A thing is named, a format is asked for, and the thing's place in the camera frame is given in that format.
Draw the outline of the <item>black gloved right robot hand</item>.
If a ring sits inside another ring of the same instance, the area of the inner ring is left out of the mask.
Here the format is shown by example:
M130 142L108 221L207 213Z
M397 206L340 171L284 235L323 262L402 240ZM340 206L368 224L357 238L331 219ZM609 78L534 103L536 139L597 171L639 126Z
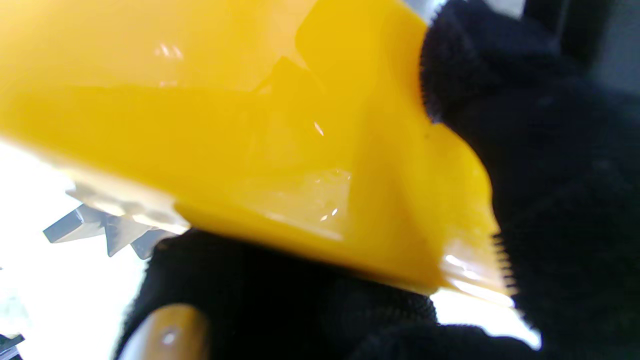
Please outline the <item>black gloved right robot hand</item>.
M513 301L541 334L438 322L432 301L193 228L153 251L116 360L637 360L639 99L590 82L541 25L449 0L428 115L489 175Z

